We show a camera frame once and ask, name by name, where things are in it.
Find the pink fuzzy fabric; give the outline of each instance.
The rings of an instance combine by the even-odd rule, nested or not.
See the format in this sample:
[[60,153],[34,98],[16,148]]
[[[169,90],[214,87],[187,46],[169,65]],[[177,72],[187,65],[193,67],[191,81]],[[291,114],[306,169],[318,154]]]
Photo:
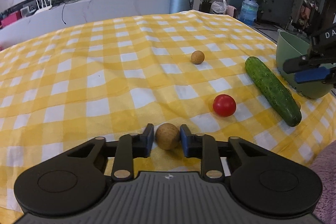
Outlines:
[[323,183],[323,193],[314,215],[325,224],[336,224],[336,141],[322,150],[310,168]]

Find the bottle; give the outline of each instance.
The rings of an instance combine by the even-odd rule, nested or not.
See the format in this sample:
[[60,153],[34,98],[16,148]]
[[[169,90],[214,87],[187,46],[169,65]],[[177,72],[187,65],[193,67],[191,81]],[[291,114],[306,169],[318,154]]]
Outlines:
[[244,0],[238,20],[246,25],[253,25],[254,20],[257,18],[258,9],[259,5],[256,0]]

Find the red tomato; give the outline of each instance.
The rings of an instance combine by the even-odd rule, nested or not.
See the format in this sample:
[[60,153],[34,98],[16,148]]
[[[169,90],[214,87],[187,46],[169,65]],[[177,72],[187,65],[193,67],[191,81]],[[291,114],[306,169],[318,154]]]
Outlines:
[[233,115],[237,109],[235,100],[227,94],[218,95],[213,101],[212,107],[218,115],[223,117]]

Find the green bowl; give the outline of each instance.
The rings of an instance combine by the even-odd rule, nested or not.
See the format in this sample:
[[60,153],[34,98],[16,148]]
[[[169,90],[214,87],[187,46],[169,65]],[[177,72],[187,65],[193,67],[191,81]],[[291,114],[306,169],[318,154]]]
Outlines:
[[[276,62],[281,76],[303,96],[311,99],[318,99],[328,94],[333,85],[322,84],[321,82],[311,82],[298,84],[294,80],[294,73],[287,74],[283,70],[283,64],[287,59],[295,58],[307,54],[309,44],[302,39],[288,32],[281,31],[279,33]],[[323,64],[326,68],[332,68],[332,64]]]

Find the gray gripper base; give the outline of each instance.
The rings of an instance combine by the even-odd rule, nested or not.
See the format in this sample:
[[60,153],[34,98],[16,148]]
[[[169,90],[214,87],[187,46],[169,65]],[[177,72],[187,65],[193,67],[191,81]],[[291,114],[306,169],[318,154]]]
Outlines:
[[116,183],[95,207],[65,218],[25,214],[17,224],[318,224],[313,215],[276,220],[240,207],[226,188],[196,172],[141,172]]

